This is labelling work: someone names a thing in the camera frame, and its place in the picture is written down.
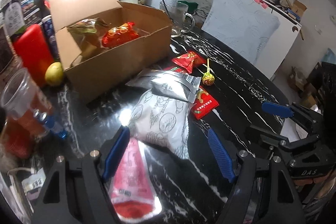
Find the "dark blue can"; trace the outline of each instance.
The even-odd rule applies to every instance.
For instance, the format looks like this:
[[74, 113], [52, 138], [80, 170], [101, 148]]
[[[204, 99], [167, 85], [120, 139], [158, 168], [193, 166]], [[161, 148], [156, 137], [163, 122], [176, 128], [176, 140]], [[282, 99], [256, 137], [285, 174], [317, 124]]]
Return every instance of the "dark blue can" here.
[[42, 19], [42, 24], [43, 24], [45, 35], [47, 36], [47, 39], [48, 39], [47, 43], [48, 43], [51, 55], [53, 56], [55, 60], [59, 61], [55, 30], [53, 26], [53, 21], [51, 19], [51, 15], [44, 17]]

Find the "lollipop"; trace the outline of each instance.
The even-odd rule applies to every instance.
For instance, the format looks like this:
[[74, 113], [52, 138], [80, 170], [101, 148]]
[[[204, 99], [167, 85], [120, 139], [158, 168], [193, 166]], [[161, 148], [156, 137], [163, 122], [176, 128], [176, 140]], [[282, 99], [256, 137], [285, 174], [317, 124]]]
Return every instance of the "lollipop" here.
[[215, 77], [210, 73], [209, 58], [208, 58], [207, 72], [205, 72], [202, 77], [202, 83], [204, 85], [212, 85], [214, 82], [215, 82]]

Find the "black marble table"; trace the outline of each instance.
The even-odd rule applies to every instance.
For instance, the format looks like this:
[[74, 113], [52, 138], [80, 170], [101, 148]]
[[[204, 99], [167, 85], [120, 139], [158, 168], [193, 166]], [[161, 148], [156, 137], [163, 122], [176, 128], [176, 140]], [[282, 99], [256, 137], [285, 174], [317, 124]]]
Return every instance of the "black marble table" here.
[[[232, 185], [221, 175], [207, 142], [207, 130], [213, 128], [239, 150], [244, 149], [256, 157], [267, 157], [269, 151], [251, 143], [244, 130], [252, 123], [280, 133], [284, 121], [264, 113], [261, 103], [268, 100], [286, 104], [288, 101], [252, 64], [200, 29], [172, 39], [170, 47], [170, 57], [154, 68], [174, 65], [171, 59], [187, 50], [195, 50], [209, 58], [216, 81], [206, 90], [219, 102], [219, 107], [199, 121], [189, 115], [190, 159], [180, 160], [167, 149], [146, 145], [150, 179], [162, 204], [162, 212], [149, 222], [215, 223]], [[205, 71], [205, 66], [194, 68], [193, 75], [202, 76]], [[81, 103], [70, 84], [58, 90], [45, 90], [45, 93], [70, 133], [65, 143], [43, 141], [40, 152], [48, 172], [56, 156], [82, 157], [111, 139], [121, 125], [121, 113], [132, 110], [143, 90], [119, 85], [88, 105]]]

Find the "yellow fruit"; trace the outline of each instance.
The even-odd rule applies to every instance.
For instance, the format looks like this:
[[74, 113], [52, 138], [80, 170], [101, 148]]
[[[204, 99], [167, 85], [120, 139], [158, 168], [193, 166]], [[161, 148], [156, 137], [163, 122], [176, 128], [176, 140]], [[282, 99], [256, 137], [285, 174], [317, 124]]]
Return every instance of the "yellow fruit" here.
[[58, 86], [62, 83], [64, 72], [60, 62], [52, 63], [45, 72], [45, 81], [51, 86]]

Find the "clear plastic cup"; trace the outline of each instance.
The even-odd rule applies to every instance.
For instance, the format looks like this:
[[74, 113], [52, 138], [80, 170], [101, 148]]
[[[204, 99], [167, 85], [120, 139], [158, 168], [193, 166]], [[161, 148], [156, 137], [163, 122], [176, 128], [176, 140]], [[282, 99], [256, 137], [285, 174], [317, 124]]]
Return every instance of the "clear plastic cup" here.
[[44, 135], [45, 128], [33, 117], [33, 111], [52, 114], [53, 107], [32, 80], [27, 68], [15, 73], [7, 83], [0, 98], [0, 105], [33, 136]]

